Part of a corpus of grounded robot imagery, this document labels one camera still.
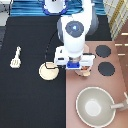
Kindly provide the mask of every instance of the white bowl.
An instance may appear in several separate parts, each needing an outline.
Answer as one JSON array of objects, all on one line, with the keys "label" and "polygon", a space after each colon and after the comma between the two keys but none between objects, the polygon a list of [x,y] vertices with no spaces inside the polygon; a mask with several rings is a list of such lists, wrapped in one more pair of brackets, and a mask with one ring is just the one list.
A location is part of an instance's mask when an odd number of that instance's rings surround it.
[{"label": "white bowl", "polygon": [[113,98],[99,87],[82,90],[76,100],[76,110],[80,119],[91,127],[106,127],[114,119],[116,109],[111,109]]}]

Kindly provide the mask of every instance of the beige plate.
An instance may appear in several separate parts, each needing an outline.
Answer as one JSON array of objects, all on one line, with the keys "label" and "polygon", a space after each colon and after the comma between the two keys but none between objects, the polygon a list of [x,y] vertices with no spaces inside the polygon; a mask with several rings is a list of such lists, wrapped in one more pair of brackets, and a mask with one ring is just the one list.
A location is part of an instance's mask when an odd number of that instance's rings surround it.
[{"label": "beige plate", "polygon": [[[55,65],[53,62],[46,62],[46,66],[47,68],[54,68],[57,67],[57,65]],[[39,68],[39,74],[40,76],[44,79],[44,80],[53,80],[57,77],[58,73],[59,73],[59,69],[55,68],[55,69],[47,69],[45,67],[45,63],[42,64]]]}]

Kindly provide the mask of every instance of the bowl rim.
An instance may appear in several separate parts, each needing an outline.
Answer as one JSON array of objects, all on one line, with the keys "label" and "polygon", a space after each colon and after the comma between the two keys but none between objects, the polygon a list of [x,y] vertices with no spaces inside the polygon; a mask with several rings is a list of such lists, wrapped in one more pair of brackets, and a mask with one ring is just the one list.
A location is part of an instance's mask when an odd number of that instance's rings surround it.
[{"label": "bowl rim", "polygon": [[112,98],[111,95],[110,95],[107,91],[105,91],[104,89],[102,89],[102,88],[100,88],[100,87],[87,87],[87,88],[83,89],[82,91],[80,91],[80,93],[79,93],[78,96],[77,96],[77,99],[76,99],[76,111],[77,111],[77,114],[78,114],[79,118],[80,118],[85,124],[87,124],[88,126],[91,126],[91,127],[94,127],[94,128],[96,128],[96,127],[98,127],[98,128],[106,127],[106,126],[108,126],[109,124],[111,124],[111,122],[114,120],[115,114],[116,114],[116,109],[113,109],[114,112],[113,112],[113,115],[112,115],[112,118],[110,119],[110,121],[109,121],[108,123],[104,124],[104,125],[101,125],[101,126],[96,126],[96,125],[89,124],[88,122],[86,122],[86,121],[81,117],[81,115],[80,115],[80,113],[79,113],[79,110],[78,110],[78,100],[79,100],[81,94],[84,93],[85,91],[89,90],[89,89],[98,89],[98,90],[101,90],[101,91],[105,92],[105,93],[109,96],[109,98],[111,99],[112,103],[114,104],[113,98]]}]

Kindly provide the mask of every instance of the white background wall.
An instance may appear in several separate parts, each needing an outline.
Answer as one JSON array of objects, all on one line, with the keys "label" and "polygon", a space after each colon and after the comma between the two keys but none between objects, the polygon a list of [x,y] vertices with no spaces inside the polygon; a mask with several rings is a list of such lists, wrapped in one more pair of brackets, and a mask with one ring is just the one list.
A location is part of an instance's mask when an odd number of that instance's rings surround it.
[{"label": "white background wall", "polygon": [[[103,0],[103,1],[104,1],[105,11],[108,16],[108,22],[110,22],[119,0]],[[111,36],[113,40],[118,35],[123,24],[125,24],[127,19],[128,19],[128,0],[124,0],[124,3],[120,8],[118,16],[116,19],[114,19],[112,28],[110,28]]]}]

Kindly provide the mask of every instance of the black circle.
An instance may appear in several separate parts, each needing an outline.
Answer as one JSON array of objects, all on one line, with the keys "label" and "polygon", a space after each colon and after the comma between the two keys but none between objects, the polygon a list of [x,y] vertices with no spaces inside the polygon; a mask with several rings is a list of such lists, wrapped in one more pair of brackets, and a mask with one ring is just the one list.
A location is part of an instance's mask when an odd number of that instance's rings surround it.
[{"label": "black circle", "polygon": [[111,54],[111,49],[106,45],[99,45],[96,47],[96,54],[102,58],[105,58]]},{"label": "black circle", "polygon": [[80,37],[84,32],[84,26],[79,21],[70,21],[65,27],[66,32],[74,38]]},{"label": "black circle", "polygon": [[115,68],[110,62],[101,62],[98,70],[103,76],[112,76],[115,72]]}]

